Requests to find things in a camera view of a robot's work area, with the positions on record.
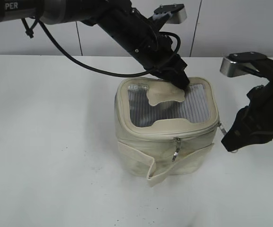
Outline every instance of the fabric strap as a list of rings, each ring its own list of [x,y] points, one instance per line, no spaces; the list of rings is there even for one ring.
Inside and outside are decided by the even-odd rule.
[[[214,144],[207,146],[205,148],[199,149],[185,157],[181,158],[180,160],[169,164],[169,167],[164,169],[159,174],[155,174],[157,170],[157,163],[155,159],[149,155],[144,154],[142,151],[132,148],[122,142],[119,143],[119,151],[125,156],[129,158],[141,162],[144,165],[149,167],[149,171],[147,173],[147,181],[151,187],[157,185],[158,183],[163,182],[169,175],[173,175],[176,173],[177,170],[184,166],[190,166],[192,168],[192,163],[194,160],[200,159],[202,156],[205,156],[213,147]]]

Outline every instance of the white tabletop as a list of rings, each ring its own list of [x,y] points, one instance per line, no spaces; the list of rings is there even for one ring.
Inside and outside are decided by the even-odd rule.
[[[79,57],[114,72],[132,58]],[[186,58],[208,79],[229,129],[266,80],[226,78],[221,58]],[[273,227],[273,142],[237,154],[216,145],[194,174],[150,188],[124,172],[114,133],[121,79],[65,57],[0,56],[0,227]]]

